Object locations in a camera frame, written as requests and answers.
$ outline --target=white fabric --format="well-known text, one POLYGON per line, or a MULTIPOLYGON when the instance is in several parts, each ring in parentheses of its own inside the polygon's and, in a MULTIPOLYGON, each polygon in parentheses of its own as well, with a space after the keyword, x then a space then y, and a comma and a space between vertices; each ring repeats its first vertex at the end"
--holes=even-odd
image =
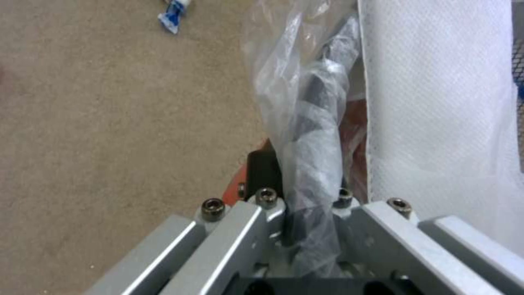
POLYGON ((524 256, 511 2, 360 0, 371 200, 454 214, 524 256))

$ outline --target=bolt head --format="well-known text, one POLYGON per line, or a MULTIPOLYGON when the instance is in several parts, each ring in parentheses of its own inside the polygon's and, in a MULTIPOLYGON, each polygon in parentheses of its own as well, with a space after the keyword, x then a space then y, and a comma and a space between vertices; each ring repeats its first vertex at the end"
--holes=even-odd
POLYGON ((405 218, 409 218, 412 209, 408 201, 401 198, 389 198, 386 203, 405 218))
POLYGON ((351 193, 347 189, 341 188, 339 191, 339 199, 333 203, 333 206, 339 209, 348 208, 349 206, 351 206, 352 199, 353 196, 351 195, 351 193))
POLYGON ((225 211, 224 202, 218 198, 210 198, 202 203, 200 210, 202 212, 202 218, 209 222, 215 222, 222 218, 225 211))
POLYGON ((264 209, 271 209, 277 205, 278 195, 274 189, 264 187, 255 193, 255 201, 258 206, 264 209))

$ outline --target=plastic bag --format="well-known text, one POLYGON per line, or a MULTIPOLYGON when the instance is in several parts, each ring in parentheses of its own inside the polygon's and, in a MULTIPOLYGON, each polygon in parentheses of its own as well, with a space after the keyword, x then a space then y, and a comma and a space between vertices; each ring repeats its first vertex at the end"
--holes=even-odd
POLYGON ((336 276, 331 207, 342 181, 339 124, 359 56, 354 2, 259 0, 242 49, 282 171, 296 276, 336 276))

